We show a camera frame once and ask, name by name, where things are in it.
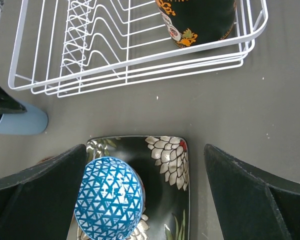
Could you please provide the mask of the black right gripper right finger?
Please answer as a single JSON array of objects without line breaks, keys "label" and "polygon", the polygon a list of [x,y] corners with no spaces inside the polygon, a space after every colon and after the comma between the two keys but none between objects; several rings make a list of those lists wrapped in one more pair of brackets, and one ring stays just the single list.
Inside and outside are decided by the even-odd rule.
[{"label": "black right gripper right finger", "polygon": [[300,240],[300,183],[206,144],[204,162],[225,240]]}]

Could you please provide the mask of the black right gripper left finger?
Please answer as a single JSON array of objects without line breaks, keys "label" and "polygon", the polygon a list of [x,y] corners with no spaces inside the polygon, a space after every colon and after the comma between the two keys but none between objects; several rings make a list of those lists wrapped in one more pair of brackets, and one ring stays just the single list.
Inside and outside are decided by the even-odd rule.
[{"label": "black right gripper left finger", "polygon": [[65,240],[87,163],[78,144],[0,178],[0,240]]}]

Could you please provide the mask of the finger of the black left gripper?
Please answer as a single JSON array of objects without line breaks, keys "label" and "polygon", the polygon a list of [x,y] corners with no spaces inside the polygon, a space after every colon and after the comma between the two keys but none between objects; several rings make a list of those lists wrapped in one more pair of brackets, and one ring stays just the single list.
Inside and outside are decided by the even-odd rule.
[{"label": "finger of the black left gripper", "polygon": [[0,87],[0,115],[2,114],[23,114],[27,109],[20,102],[12,98]]}]

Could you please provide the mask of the light blue cup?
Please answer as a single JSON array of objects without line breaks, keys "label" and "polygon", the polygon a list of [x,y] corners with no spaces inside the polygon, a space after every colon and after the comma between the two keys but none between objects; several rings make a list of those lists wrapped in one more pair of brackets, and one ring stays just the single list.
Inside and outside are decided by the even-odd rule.
[{"label": "light blue cup", "polygon": [[48,126],[48,115],[34,105],[21,101],[27,112],[0,114],[0,134],[37,135]]}]

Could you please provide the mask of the blue triangle pattern bowl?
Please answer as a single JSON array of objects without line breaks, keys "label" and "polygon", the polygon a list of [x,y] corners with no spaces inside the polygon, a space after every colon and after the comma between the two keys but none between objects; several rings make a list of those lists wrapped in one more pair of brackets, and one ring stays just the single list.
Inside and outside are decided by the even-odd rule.
[{"label": "blue triangle pattern bowl", "polygon": [[121,159],[103,156],[85,167],[74,216],[92,240],[125,240],[137,227],[145,200],[136,171]]}]

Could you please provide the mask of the black floral square plate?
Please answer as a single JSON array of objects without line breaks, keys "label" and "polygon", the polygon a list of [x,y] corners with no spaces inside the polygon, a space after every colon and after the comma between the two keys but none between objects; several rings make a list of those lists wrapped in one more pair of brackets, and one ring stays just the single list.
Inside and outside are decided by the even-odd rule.
[{"label": "black floral square plate", "polygon": [[190,238],[188,147],[177,136],[108,136],[86,143],[88,161],[110,156],[128,163],[145,187],[142,217],[131,240]]}]

